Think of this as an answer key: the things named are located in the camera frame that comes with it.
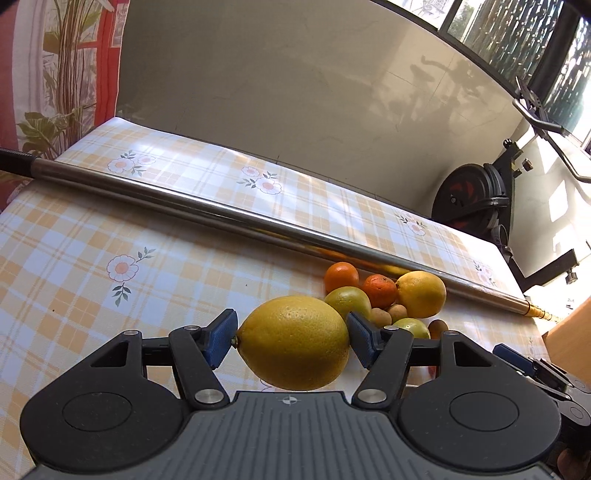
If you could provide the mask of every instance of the window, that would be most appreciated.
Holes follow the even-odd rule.
[[[447,32],[516,86],[516,76],[530,81],[561,6],[561,0],[464,0]]]
[[[591,145],[591,24],[581,19],[569,54],[545,101],[549,117],[587,151]]]
[[[441,27],[453,0],[389,0],[436,28]]]
[[[562,8],[563,0],[388,0],[388,5],[435,26],[433,33],[512,95],[519,77],[539,94],[550,119],[591,155],[591,23],[574,8]]]

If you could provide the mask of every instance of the tablecloth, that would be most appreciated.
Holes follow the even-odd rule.
[[[275,164],[120,119],[59,161],[350,235],[480,281],[486,277],[470,263],[487,261],[497,288],[512,285],[501,270],[497,276],[482,245],[458,232]],[[330,264],[44,181],[25,187],[0,215],[0,246],[0,478],[20,478],[33,465],[18,430],[27,399],[119,332],[165,336],[182,325],[204,326],[227,307],[242,322],[278,296],[323,298]],[[545,355],[531,318],[454,296],[438,317],[489,350],[504,342]],[[216,375],[231,398],[237,390],[274,390],[234,349]],[[364,375],[351,354],[343,374],[323,390],[344,390],[350,398]],[[175,390],[169,368],[152,367],[148,376]],[[427,379],[426,369],[415,369],[409,382]]]

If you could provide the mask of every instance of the stainless steel rod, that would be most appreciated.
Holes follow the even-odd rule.
[[[399,277],[424,270],[440,277],[450,293],[522,315],[551,318],[524,299],[481,286],[465,278],[426,267],[405,258],[317,232],[283,220],[249,212],[133,179],[88,170],[59,161],[36,158],[31,165],[35,179],[123,200],[178,218],[237,233],[266,243],[332,261],[349,261],[359,268]]]

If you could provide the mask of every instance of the flower pattern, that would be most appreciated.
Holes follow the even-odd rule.
[[[135,160],[135,164],[139,166],[151,165],[156,161],[156,158],[152,155],[141,155]]]
[[[129,294],[131,294],[131,290],[125,286],[125,282],[135,277],[135,274],[139,270],[138,263],[142,260],[145,260],[146,258],[152,258],[150,253],[154,252],[155,250],[155,248],[148,250],[148,247],[144,247],[144,252],[138,252],[137,259],[130,257],[129,255],[117,255],[117,257],[109,261],[107,264],[107,273],[109,274],[109,278],[116,281],[117,283],[121,283],[121,285],[117,285],[112,290],[115,292],[113,297],[116,297],[115,306],[119,306],[121,299],[124,299],[125,301],[129,300]]]
[[[278,193],[281,193],[281,184],[276,181],[277,173],[271,173],[268,171],[261,175],[261,173],[253,167],[244,167],[242,172],[245,175],[253,174],[252,177],[255,176],[254,173],[256,172],[258,178],[242,179],[236,183],[252,189],[259,189],[263,193],[268,193],[269,195],[277,195]]]
[[[148,165],[156,162],[153,155],[136,154],[133,150],[128,150],[122,153],[119,158],[111,160],[107,168],[113,173],[123,173],[124,171],[131,172],[132,175],[142,176],[145,168]]]
[[[135,258],[129,255],[118,255],[107,265],[107,273],[111,280],[124,282],[135,277],[139,267],[135,264]]]
[[[414,233],[415,235],[418,236],[425,236],[425,234],[427,233],[427,227],[425,226],[424,223],[422,223],[421,220],[419,220],[418,218],[415,218],[411,215],[396,215],[400,221],[402,223],[404,223],[408,229]]]
[[[474,261],[474,267],[478,272],[478,280],[488,287],[496,287],[496,281],[492,278],[492,270],[485,264]]]
[[[249,177],[260,177],[261,172],[259,172],[255,167],[242,167],[242,173]]]
[[[273,179],[261,178],[255,182],[256,187],[269,195],[277,195],[281,193],[281,185]]]
[[[129,158],[116,158],[111,160],[107,168],[114,173],[123,173],[124,171],[133,170],[135,163]]]

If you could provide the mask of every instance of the orange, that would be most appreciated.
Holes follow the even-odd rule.
[[[338,262],[331,265],[324,274],[326,293],[341,287],[359,287],[359,272],[347,262]]]
[[[398,298],[398,289],[393,280],[383,275],[370,275],[361,287],[373,309],[387,309]]]

